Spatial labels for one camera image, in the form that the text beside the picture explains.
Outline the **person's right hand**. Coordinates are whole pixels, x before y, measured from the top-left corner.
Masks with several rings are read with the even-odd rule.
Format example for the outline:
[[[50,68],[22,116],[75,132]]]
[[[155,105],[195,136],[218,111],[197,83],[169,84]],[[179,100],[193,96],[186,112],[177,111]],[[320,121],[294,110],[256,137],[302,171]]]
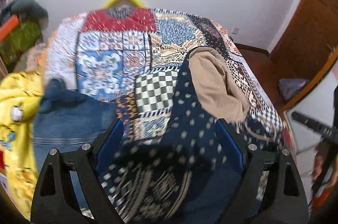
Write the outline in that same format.
[[[313,182],[318,178],[318,176],[321,174],[323,170],[323,164],[325,162],[325,159],[327,157],[327,153],[330,148],[330,144],[327,141],[321,141],[316,147],[315,150],[317,151],[313,166],[313,173],[312,173],[312,179]],[[332,188],[336,183],[336,166],[335,164],[332,164],[333,170],[331,173],[331,176],[329,178],[329,181],[326,184],[326,188]]]

